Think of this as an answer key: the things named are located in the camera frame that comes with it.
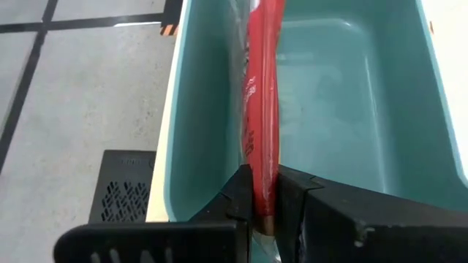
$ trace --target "transparent plastic wrap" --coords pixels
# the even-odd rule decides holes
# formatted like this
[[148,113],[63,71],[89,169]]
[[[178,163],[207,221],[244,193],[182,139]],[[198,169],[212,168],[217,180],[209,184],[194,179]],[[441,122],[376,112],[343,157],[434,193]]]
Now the transparent plastic wrap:
[[254,174],[258,231],[254,237],[275,262],[280,261],[273,237],[279,165],[276,45],[283,11],[284,0],[230,0],[227,38],[231,107],[235,109],[231,117],[241,123],[238,136],[242,152],[238,159],[250,164]]

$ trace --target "red plastic bag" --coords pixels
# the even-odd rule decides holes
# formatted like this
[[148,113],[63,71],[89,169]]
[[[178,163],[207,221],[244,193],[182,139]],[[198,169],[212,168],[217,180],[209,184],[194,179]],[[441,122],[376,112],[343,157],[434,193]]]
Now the red plastic bag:
[[274,234],[279,164],[279,114],[276,44],[284,0],[251,0],[247,24],[246,76],[242,98],[243,150],[254,174],[254,205],[259,231]]

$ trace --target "red object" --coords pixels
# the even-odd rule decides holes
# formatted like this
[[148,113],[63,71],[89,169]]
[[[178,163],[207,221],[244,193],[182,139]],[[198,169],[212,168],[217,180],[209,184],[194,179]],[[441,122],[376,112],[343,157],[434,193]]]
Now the red object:
[[284,0],[251,0],[247,26],[248,64],[244,88],[243,147],[254,174],[254,203],[258,216],[272,216],[279,163],[276,44]]

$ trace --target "black vented panel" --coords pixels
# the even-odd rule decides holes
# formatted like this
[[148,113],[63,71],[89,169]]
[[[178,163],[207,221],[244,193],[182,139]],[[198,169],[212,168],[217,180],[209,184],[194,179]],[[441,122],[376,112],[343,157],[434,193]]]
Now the black vented panel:
[[89,223],[144,222],[155,158],[150,151],[105,151]]

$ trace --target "floor tile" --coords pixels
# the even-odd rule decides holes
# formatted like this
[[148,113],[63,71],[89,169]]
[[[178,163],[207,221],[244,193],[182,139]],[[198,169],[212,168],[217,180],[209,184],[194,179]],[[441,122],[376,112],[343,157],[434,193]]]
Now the floor tile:
[[158,25],[48,33],[0,175],[3,261],[51,262],[105,149],[156,150],[174,42]]
[[47,0],[1,0],[0,25],[40,22]]
[[0,34],[0,134],[28,61],[35,33]]
[[59,0],[54,20],[104,18],[162,12],[165,0]]

